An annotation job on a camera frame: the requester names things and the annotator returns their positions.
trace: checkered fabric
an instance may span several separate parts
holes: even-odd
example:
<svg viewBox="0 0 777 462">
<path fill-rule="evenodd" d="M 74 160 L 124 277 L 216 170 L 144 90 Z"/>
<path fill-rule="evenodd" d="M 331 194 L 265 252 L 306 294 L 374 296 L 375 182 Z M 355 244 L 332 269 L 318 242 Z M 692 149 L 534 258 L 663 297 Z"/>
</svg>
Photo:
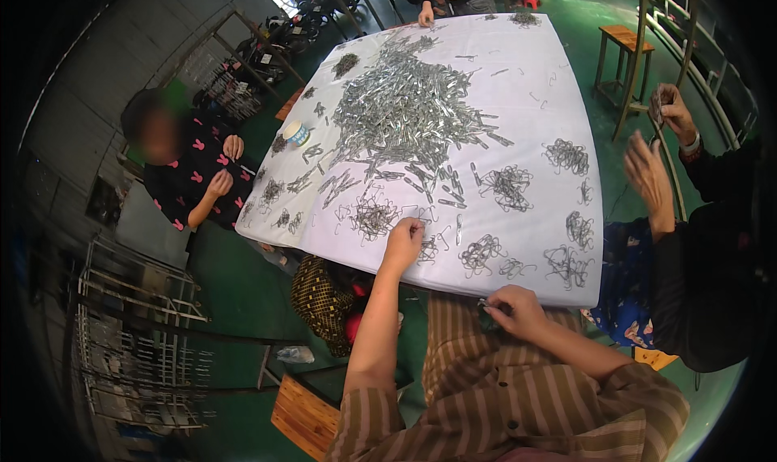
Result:
<svg viewBox="0 0 777 462">
<path fill-rule="evenodd" d="M 291 283 L 291 307 L 316 336 L 326 341 L 332 356 L 350 355 L 345 317 L 354 301 L 353 294 L 334 288 L 323 258 L 308 254 L 302 259 Z"/>
</svg>

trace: hand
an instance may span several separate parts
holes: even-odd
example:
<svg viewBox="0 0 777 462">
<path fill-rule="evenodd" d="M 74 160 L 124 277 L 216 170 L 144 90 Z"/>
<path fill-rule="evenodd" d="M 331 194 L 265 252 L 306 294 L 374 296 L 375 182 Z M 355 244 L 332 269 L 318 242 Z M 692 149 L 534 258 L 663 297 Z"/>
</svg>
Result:
<svg viewBox="0 0 777 462">
<path fill-rule="evenodd" d="M 394 226 L 388 235 L 381 270 L 402 276 L 421 253 L 423 227 L 417 217 L 405 217 Z"/>
<path fill-rule="evenodd" d="M 513 336 L 534 341 L 548 324 L 537 295 L 518 285 L 503 286 L 486 299 L 485 310 L 494 321 Z"/>
<path fill-rule="evenodd" d="M 661 98 L 661 116 L 672 128 L 685 146 L 690 146 L 696 139 L 696 127 L 693 125 L 693 118 L 680 95 L 680 90 L 674 84 L 661 83 L 656 90 Z M 650 100 L 650 107 L 654 107 L 653 100 Z"/>
<path fill-rule="evenodd" d="M 234 162 L 242 156 L 243 141 L 237 135 L 230 135 L 224 140 L 224 155 L 228 156 Z"/>
<path fill-rule="evenodd" d="M 649 149 L 637 130 L 628 139 L 628 149 L 623 156 L 626 177 L 647 206 L 654 240 L 657 240 L 656 236 L 675 230 L 672 188 L 659 147 L 660 141 L 656 140 Z"/>
<path fill-rule="evenodd" d="M 216 172 L 216 175 L 210 179 L 208 190 L 205 191 L 205 193 L 213 198 L 219 198 L 222 195 L 226 195 L 226 193 L 229 192 L 229 189 L 232 188 L 232 181 L 232 174 L 230 174 L 227 169 L 219 170 Z"/>
<path fill-rule="evenodd" d="M 421 27 L 431 27 L 434 25 L 434 12 L 431 2 L 423 2 L 421 13 L 418 14 L 418 24 Z"/>
</svg>

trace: black shirt with pink bunnies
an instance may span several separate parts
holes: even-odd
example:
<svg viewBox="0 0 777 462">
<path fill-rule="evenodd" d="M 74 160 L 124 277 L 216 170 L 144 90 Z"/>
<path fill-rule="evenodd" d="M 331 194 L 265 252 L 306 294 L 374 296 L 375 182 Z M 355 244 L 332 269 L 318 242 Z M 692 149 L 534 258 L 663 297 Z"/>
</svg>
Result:
<svg viewBox="0 0 777 462">
<path fill-rule="evenodd" d="M 234 230 L 243 203 L 253 189 L 253 175 L 224 155 L 224 140 L 234 134 L 205 111 L 189 110 L 180 120 L 180 158 L 167 165 L 146 164 L 144 183 L 154 204 L 173 227 L 183 231 L 191 212 L 208 190 L 210 179 L 223 169 L 234 179 L 226 195 L 216 200 L 208 219 Z"/>
</svg>

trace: striped pants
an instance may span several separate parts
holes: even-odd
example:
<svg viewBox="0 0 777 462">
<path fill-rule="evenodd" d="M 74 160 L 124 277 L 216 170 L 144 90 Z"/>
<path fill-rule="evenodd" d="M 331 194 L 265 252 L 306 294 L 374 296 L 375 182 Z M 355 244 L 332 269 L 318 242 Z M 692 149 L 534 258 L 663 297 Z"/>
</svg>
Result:
<svg viewBox="0 0 777 462">
<path fill-rule="evenodd" d="M 427 405 L 495 382 L 495 372 L 500 366 L 558 363 L 548 352 L 507 332 L 483 332 L 478 320 L 480 311 L 476 298 L 430 293 L 427 355 L 421 373 Z M 582 333 L 579 316 L 566 309 L 545 312 L 550 320 Z"/>
</svg>

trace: red plastic stool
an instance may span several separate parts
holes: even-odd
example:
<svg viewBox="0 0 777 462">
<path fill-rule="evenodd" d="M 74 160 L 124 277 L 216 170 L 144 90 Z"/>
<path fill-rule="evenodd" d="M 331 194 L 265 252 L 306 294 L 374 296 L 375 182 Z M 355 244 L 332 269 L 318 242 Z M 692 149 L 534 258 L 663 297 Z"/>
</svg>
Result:
<svg viewBox="0 0 777 462">
<path fill-rule="evenodd" d="M 532 10 L 537 10 L 537 0 L 524 0 L 524 7 L 531 6 Z"/>
</svg>

